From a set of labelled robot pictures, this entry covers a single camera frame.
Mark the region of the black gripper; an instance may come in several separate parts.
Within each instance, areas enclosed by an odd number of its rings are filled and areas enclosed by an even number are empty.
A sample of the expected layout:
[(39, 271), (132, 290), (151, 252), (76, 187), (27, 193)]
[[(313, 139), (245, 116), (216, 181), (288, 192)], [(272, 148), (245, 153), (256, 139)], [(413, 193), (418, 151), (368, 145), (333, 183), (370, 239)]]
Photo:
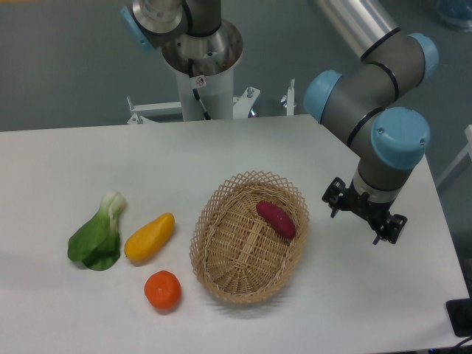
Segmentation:
[(335, 218), (339, 211), (350, 210), (360, 218), (364, 219), (375, 231), (373, 244), (386, 241), (396, 244), (408, 218), (404, 215), (389, 214), (391, 202), (377, 203), (369, 200), (369, 193), (359, 194), (351, 182), (349, 188), (339, 178), (335, 177), (327, 187), (322, 200), (330, 207), (330, 216)]

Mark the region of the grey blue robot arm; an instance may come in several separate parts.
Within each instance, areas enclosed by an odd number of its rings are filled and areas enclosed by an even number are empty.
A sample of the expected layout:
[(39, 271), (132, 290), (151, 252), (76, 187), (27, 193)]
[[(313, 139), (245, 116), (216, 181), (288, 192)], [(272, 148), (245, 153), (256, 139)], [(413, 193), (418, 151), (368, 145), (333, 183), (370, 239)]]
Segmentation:
[[(322, 72), (305, 92), (305, 110), (360, 159), (351, 183), (334, 179), (322, 199), (396, 243), (406, 217), (389, 210), (431, 131), (422, 115), (395, 102), (434, 73), (438, 51), (430, 38), (403, 33), (377, 1), (320, 1), (319, 8), (362, 62), (350, 77)], [(133, 1), (120, 15), (139, 48), (160, 49), (175, 72), (186, 121), (235, 118), (233, 68), (243, 40), (219, 1)]]

